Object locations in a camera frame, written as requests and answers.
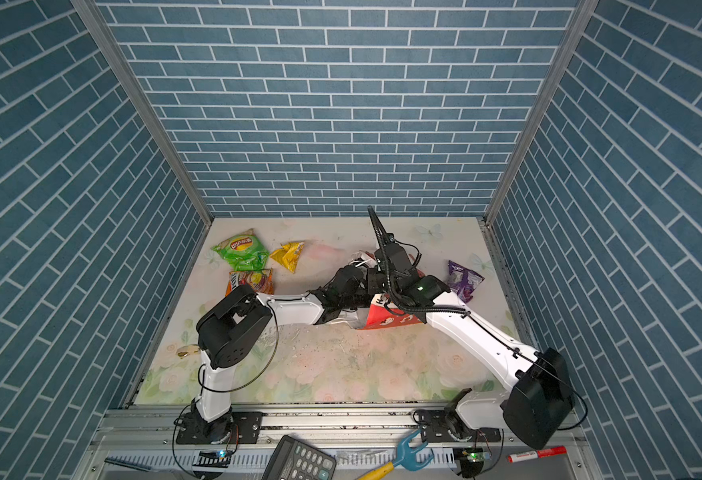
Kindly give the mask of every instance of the yellow chip bag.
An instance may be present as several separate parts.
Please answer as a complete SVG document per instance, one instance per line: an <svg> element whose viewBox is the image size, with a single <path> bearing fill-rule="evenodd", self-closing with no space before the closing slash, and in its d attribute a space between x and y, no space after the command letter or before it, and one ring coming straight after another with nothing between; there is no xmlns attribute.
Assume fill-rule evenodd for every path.
<svg viewBox="0 0 702 480"><path fill-rule="evenodd" d="M282 248L273 251L271 258L294 274L298 266L300 252L303 251L303 245L305 244L306 242L289 242L288 244L282 244Z"/></svg>

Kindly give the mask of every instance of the calculator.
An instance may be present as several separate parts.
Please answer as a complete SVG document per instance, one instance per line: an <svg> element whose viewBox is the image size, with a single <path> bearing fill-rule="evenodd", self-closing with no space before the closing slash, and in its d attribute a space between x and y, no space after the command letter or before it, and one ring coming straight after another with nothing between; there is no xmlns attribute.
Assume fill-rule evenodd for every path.
<svg viewBox="0 0 702 480"><path fill-rule="evenodd" d="M261 480L330 480L334 473L335 458L295 438L284 436Z"/></svg>

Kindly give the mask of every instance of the metal vent grille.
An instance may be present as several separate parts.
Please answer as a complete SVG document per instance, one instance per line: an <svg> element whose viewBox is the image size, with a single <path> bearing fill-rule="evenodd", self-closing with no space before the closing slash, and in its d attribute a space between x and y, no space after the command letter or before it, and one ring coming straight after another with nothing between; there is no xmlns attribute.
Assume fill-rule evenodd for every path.
<svg viewBox="0 0 702 480"><path fill-rule="evenodd" d="M452 455L452 448L432 448L434 452L434 460L426 468L454 468L455 458ZM195 462L199 462L200 452L209 452L211 449L194 450L192 452L177 452L177 461L184 468L191 468ZM381 466L387 462L391 462L395 457L395 450L391 449L332 449L323 450L327 454L334 456L337 460L336 468L338 470L354 470L354 469L372 469ZM261 449L247 450L240 448L236 455L231 457L231 464L228 468L224 468L224 472L230 473L254 473L262 472L266 469L268 461L271 458L271 450L263 451ZM420 452L417 455L419 462L422 462L429 455L428 449ZM177 469L175 462L172 459L172 452L156 452L154 450L131 450L112 452L109 458L129 462L137 465L152 467L156 470L173 470ZM124 467L108 466L108 468L125 469Z"/></svg>

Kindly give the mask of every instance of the red marker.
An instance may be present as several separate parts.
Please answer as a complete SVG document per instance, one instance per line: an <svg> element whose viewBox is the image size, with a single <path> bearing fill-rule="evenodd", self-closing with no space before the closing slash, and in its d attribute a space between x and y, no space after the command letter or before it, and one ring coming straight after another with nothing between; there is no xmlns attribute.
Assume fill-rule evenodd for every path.
<svg viewBox="0 0 702 480"><path fill-rule="evenodd" d="M530 450L529 452L512 453L509 455L509 463L524 462L525 460L532 460L534 458L552 457L563 453L567 453L567 448L554 447L547 448L546 450Z"/></svg>

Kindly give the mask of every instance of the metal frame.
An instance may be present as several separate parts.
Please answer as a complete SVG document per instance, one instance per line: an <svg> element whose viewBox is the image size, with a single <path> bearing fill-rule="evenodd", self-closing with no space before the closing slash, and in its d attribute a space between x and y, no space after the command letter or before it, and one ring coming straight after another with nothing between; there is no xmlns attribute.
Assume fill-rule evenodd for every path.
<svg viewBox="0 0 702 480"><path fill-rule="evenodd" d="M247 446L242 447L239 445L237 454L231 457L231 463L229 463L227 467L197 466L194 468L193 463L199 458L200 453L215 452L220 448L209 447L215 446L208 446L208 448L199 448L197 450L183 450L183 452L180 452L180 455L177 456L177 461L186 470L193 469L195 472L249 474L247 475L248 478L259 478L266 469L266 466L271 458L270 450L262 448L251 449ZM368 470L370 468L381 466L387 462L391 462L396 456L395 448L367 448L362 450L347 448L324 448L322 451L335 457L337 460L336 471ZM416 456L418 461L422 462L425 460L425 457L431 453L433 453L433 461L428 466L425 466L426 469L444 470L447 468L454 469L457 467L452 448L432 447L423 452L419 452L416 454ZM105 451L103 451L94 454L93 466L95 466L95 472L98 472L97 466L104 463L107 456L110 456L111 459L116 459L127 464L144 466L145 468L149 468L147 471L153 472L166 472L168 471L168 467L174 467L174 460L171 452L158 452L155 450L122 450L111 452L110 455L108 455ZM109 466L108 470L126 471L126 468ZM91 476L92 478L96 478L97 475L98 474L95 473Z"/></svg>
<svg viewBox="0 0 702 480"><path fill-rule="evenodd" d="M586 25L591 19L598 2L599 0L581 0L575 12L572 14L572 19L567 26L565 36L562 38L562 44L560 44L559 48L556 50L554 59L551 62L551 67L548 69L546 79L541 86L541 91L530 109L525 128L519 135L514 151L511 153L509 164L506 166L500 178L500 182L498 183L498 187L495 189L495 195L492 196L490 205L487 207L485 222L488 225L492 225L492 222L495 221L495 217L498 216L500 212L500 206L503 205L503 200L509 193L511 183L513 183L514 177L516 177L516 173L521 167L521 162L524 161L525 155L527 155L527 150L530 148L532 139L538 132L538 127L540 127L541 121L543 120L543 115L546 114L548 105L551 103L552 98L554 98L554 93L556 93L559 82L562 80L562 77L565 76L567 65L572 59L572 54L576 51L578 42L580 42L581 36L583 36L583 32L586 30Z"/></svg>
<svg viewBox="0 0 702 480"><path fill-rule="evenodd" d="M186 288L186 283L188 283L188 277L191 276L191 271L193 270L193 266L197 262L197 258L199 258L199 254L202 251L204 241L207 239L207 235L210 233L210 228L210 225L204 225L202 235L200 235L199 240L197 240L197 244L193 247L193 251L191 252L191 258L188 259L188 263L183 269L183 275L181 275L181 280L178 283L177 288L175 289L175 293L173 293L173 296L170 299L170 303L166 307L166 311L164 312L164 319L161 322L159 322L159 325L156 328L156 331L154 332L154 336L151 339L148 348L146 349L146 353L143 357L143 360L140 360L140 365L135 371L135 376L133 377L132 382L130 383L130 389L128 390L124 398L124 402L122 403L122 406L124 408L129 408L130 406L132 406L132 400L135 398L135 395L137 395L137 389L140 387L140 384L143 383L143 380L146 378L146 371L150 367L151 361L153 361L154 355L156 355L156 351L159 349L159 344L161 343L162 337L164 337L164 332L166 331L167 326L170 325L170 319L172 318L172 314L175 312L175 307L177 306L177 303L181 300L181 295L183 294L183 291Z"/></svg>
<svg viewBox="0 0 702 480"><path fill-rule="evenodd" d="M509 304L511 318L514 320L516 329L519 332L519 340L539 349L540 342L536 338L535 333L532 331L530 319L527 316L527 311L525 310L524 305L521 303L519 292L514 284L514 279L511 277L509 264L505 262L503 253L500 250L500 245L498 245L495 230L491 226L485 224L483 221L479 222L479 228L484 234L485 244L487 244L487 250L490 252L492 265L495 267L495 273L498 275L498 281L503 289L505 300Z"/></svg>
<svg viewBox="0 0 702 480"><path fill-rule="evenodd" d="M257 410L263 413L260 438L257 444L240 447L242 456L261 456L276 447L284 435L296 436L322 450L369 451L394 448L396 442L418 426L411 412L415 408L442 409L445 402L410 402L390 404L342 405L255 405L242 404L239 411ZM179 406L161 408L134 407L128 410L108 410L105 413L92 445L77 469L74 479L95 480L104 467L107 456L162 456L169 453L172 442L173 420ZM567 418L574 422L575 414ZM433 448L465 446L447 438L431 442ZM517 446L511 434L505 437L506 446ZM601 475L593 456L588 451L586 436L580 428L557 432L549 445L568 447L572 471L578 480L599 480ZM496 448L500 442L491 442ZM195 457L199 451L214 446L174 446L181 461ZM167 464L163 468L174 468Z"/></svg>
<svg viewBox="0 0 702 480"><path fill-rule="evenodd" d="M119 48L114 33L108 28L103 14L100 13L100 9L95 5L94 0L71 0L71 4L74 5L84 26L87 27L92 39L95 40L97 47L103 53L106 62L110 65L122 88L124 88L126 96L132 102L137 114L143 119L143 123L145 123L151 137L156 141L156 145L164 155L164 160L175 172L183 190L191 199L193 207L196 208L204 224L209 227L212 225L213 218L210 209L207 208L207 204L201 197L199 190L193 184L188 170L183 165L181 156L177 153L170 136L164 130L164 125L161 124L156 112L151 107L146 93L140 86L140 82L137 81L135 73L132 72L130 64L127 62L121 48Z"/></svg>

